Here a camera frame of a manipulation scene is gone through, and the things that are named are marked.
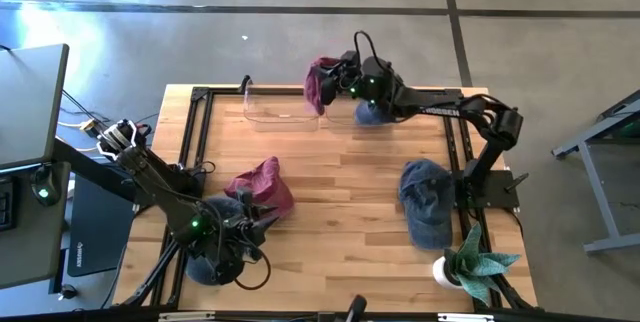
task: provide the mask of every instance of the cap brim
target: cap brim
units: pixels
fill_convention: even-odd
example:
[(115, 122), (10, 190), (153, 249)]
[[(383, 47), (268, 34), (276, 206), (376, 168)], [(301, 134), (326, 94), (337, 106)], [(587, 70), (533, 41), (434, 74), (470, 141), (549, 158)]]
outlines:
[(439, 250), (451, 247), (453, 243), (453, 230), (450, 218), (440, 225), (431, 225), (415, 217), (406, 217), (409, 226), (409, 239), (414, 246), (427, 250)]

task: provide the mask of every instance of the maroon baseball cap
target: maroon baseball cap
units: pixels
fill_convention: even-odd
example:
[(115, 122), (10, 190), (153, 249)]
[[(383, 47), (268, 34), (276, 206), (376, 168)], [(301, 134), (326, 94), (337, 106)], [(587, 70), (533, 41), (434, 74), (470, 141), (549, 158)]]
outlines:
[(283, 217), (293, 208), (293, 195), (280, 177), (280, 162), (277, 157), (269, 157), (258, 167), (234, 178), (224, 189), (224, 193), (237, 198), (239, 187), (253, 192), (253, 202), (258, 205), (278, 207), (267, 216)]

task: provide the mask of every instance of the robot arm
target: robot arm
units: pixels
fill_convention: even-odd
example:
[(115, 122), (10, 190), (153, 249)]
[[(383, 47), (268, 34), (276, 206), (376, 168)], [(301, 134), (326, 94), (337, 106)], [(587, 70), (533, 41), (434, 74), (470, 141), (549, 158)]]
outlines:
[(193, 257), (204, 256), (211, 266), (212, 279), (219, 284), (236, 280), (244, 269), (243, 257), (259, 260), (264, 255), (258, 246), (265, 242), (265, 232), (277, 219), (260, 219), (273, 207), (253, 204), (248, 190), (237, 191), (243, 212), (221, 217), (215, 206), (197, 195), (195, 174), (177, 165), (168, 165), (146, 147), (146, 138), (137, 126), (121, 120), (98, 137), (98, 150), (117, 163), (136, 185), (136, 198), (157, 205), (164, 212), (173, 242), (145, 283), (125, 304), (139, 305), (153, 287), (173, 253), (183, 248)]
[(329, 105), (338, 94), (349, 93), (352, 98), (366, 101), (370, 109), (384, 111), (390, 120), (402, 122), (424, 114), (460, 118), (470, 122), (487, 141), (477, 159), (470, 161), (464, 171), (464, 181), (482, 194), (486, 176), (500, 154), (518, 142), (523, 118), (517, 108), (511, 108), (485, 94), (463, 96), (459, 90), (417, 90), (404, 85), (391, 63), (375, 54), (360, 63), (360, 53), (347, 51), (333, 66), (319, 66), (321, 97)]

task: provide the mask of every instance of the concrete floor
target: concrete floor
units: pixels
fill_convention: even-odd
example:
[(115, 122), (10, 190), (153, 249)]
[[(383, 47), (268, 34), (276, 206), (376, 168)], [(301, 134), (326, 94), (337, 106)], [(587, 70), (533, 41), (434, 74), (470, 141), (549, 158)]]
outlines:
[[(446, 8), (446, 0), (66, 0), (219, 6)], [(457, 0), (459, 8), (637, 11), (638, 0)], [(447, 16), (366, 14), (108, 13), (0, 10), (0, 43), (65, 42), (65, 88), (117, 119), (157, 112), (168, 83), (301, 83), (311, 60), (351, 47), (358, 29), (412, 85), (460, 86)], [(549, 151), (640, 83), (640, 19), (460, 19), (474, 86), (520, 107), (525, 124), (507, 154), (531, 177), (518, 191), (539, 305), (549, 311), (637, 320), (640, 247), (588, 257), (582, 244), (605, 228), (578, 156)], [(84, 147), (73, 131), (60, 131)], [(96, 308), (110, 275), (85, 278), (82, 299), (54, 302), (46, 284), (0, 291), (0, 315)], [(40, 303), (18, 303), (25, 291)]]

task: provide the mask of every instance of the wooden tabletop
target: wooden tabletop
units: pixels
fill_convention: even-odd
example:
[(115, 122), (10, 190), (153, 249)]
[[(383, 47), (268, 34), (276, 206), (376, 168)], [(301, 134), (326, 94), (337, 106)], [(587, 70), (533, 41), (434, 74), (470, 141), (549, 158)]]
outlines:
[[(178, 160), (193, 87), (167, 86), (152, 147), (167, 163)], [(485, 88), (462, 90), (466, 95), (487, 93)], [(362, 128), (343, 124), (353, 111), (348, 103), (332, 105), (329, 118), (317, 119), (309, 117), (299, 96), (256, 97), (251, 106), (249, 121), (241, 96), (215, 97), (204, 159), (214, 162), (217, 170), (207, 177), (205, 194), (220, 193), (233, 177), (270, 156), (279, 158), (296, 205), (270, 229), (262, 246), (273, 265), (271, 280), (260, 290), (245, 291), (235, 284), (201, 286), (185, 277), (180, 309), (345, 311), (353, 296), (361, 294), (371, 312), (472, 310), (465, 292), (435, 282), (432, 263), (442, 251), (421, 251), (411, 245), (397, 201), (406, 162), (429, 158), (449, 168), (442, 118), (418, 116), (394, 126)], [(198, 109), (192, 158), (203, 109)], [(271, 114), (263, 113), (261, 119), (260, 111)], [(269, 118), (273, 113), (300, 123), (267, 124), (274, 121)], [(460, 147), (457, 123), (454, 126)], [(484, 140), (473, 126), (469, 130), (477, 155)], [(464, 166), (462, 154), (459, 160)], [(494, 168), (504, 168), (502, 158)], [(535, 305), (518, 225), (503, 210), (487, 209), (486, 216), (493, 250), (522, 255), (507, 279)], [(454, 245), (459, 246), (457, 212), (452, 217)], [(158, 208), (133, 222), (114, 302), (129, 297), (151, 270), (163, 230), (164, 216)], [(255, 285), (265, 274), (261, 261), (247, 265), (239, 279)], [(164, 296), (172, 276), (170, 266)]]

